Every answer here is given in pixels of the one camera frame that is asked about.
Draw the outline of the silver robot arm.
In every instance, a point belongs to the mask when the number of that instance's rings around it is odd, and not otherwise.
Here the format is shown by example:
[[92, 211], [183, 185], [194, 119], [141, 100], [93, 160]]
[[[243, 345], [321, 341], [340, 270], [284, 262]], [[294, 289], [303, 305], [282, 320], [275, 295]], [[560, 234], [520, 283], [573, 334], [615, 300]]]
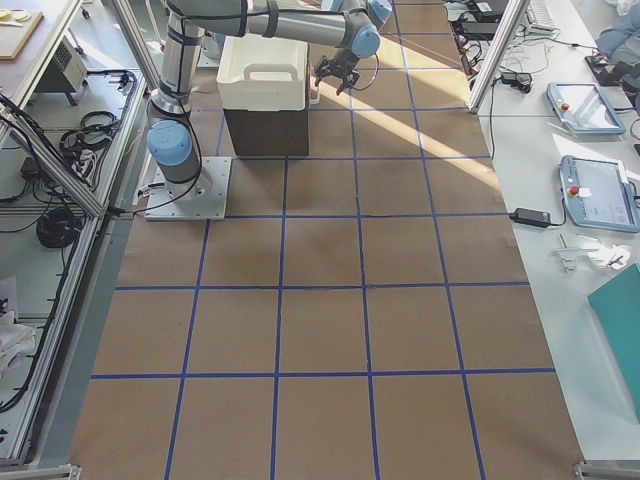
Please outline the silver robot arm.
[[229, 132], [242, 157], [305, 157], [309, 78], [359, 79], [358, 63], [377, 54], [387, 1], [171, 1], [159, 85], [148, 103], [148, 151], [164, 178], [163, 207], [197, 217], [216, 194], [191, 123], [196, 65], [206, 35], [222, 37], [217, 85]]

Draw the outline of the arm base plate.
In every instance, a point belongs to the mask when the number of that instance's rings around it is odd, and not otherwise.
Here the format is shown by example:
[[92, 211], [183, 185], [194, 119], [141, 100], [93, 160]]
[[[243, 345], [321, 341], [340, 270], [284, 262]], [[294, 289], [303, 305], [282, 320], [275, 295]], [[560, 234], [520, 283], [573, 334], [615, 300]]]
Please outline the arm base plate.
[[230, 157], [205, 156], [201, 174], [192, 188], [190, 183], [166, 183], [157, 167], [154, 182], [160, 186], [150, 191], [144, 217], [171, 221], [223, 220], [231, 167]]

